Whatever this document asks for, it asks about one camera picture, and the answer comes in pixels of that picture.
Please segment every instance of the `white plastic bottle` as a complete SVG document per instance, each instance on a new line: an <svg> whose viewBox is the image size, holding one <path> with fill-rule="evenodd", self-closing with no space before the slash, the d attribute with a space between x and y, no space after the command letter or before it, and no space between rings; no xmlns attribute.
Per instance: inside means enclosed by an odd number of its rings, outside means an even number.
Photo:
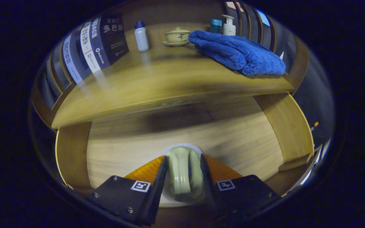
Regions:
<svg viewBox="0 0 365 228"><path fill-rule="evenodd" d="M234 17L222 14L226 18L226 23L223 24L223 34L228 36L236 36L236 26L233 25Z"/></svg>
<svg viewBox="0 0 365 228"><path fill-rule="evenodd" d="M146 35L146 28L142 21L136 22L135 25L135 37L138 44L139 52L145 52L150 49L149 40Z"/></svg>

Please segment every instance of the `saucer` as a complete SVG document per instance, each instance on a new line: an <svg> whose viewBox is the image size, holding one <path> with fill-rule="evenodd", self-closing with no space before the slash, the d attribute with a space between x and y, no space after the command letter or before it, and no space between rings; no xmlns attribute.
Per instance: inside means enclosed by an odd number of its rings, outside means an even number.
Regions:
<svg viewBox="0 0 365 228"><path fill-rule="evenodd" d="M183 41L183 42L175 42L175 43L168 43L168 41L163 41L163 43L167 46L174 46L174 47L178 47L178 46L183 46L186 45L187 43L189 43L189 41Z"/></svg>

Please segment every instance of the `small container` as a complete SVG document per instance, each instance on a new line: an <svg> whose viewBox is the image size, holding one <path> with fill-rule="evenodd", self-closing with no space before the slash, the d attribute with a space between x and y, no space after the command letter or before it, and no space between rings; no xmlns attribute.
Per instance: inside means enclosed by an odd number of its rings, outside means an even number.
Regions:
<svg viewBox="0 0 365 228"><path fill-rule="evenodd" d="M236 26L233 25L234 17L222 14L226 18L226 24L223 24L223 34L228 36L236 36Z"/></svg>
<svg viewBox="0 0 365 228"><path fill-rule="evenodd" d="M149 40L147 39L146 28L142 21L136 22L135 37L138 44L139 52L145 52L150 49Z"/></svg>
<svg viewBox="0 0 365 228"><path fill-rule="evenodd" d="M221 33L222 21L217 19L210 20L210 32L211 33Z"/></svg>

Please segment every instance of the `light green mug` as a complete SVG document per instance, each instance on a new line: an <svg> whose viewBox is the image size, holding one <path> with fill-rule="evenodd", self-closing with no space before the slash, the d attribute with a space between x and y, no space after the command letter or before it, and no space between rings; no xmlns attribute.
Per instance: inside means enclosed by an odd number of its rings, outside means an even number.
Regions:
<svg viewBox="0 0 365 228"><path fill-rule="evenodd" d="M198 200L204 187L199 154L191 148L178 146L167 151L166 156L174 200Z"/></svg>

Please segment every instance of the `white pump dispenser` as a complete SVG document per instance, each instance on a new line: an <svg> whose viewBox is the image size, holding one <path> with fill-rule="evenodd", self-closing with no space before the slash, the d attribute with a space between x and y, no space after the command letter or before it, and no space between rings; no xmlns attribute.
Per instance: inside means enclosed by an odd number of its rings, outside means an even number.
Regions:
<svg viewBox="0 0 365 228"><path fill-rule="evenodd" d="M224 18L226 18L226 23L223 24L223 34L228 36L236 35L236 26L233 25L234 17L222 14Z"/></svg>

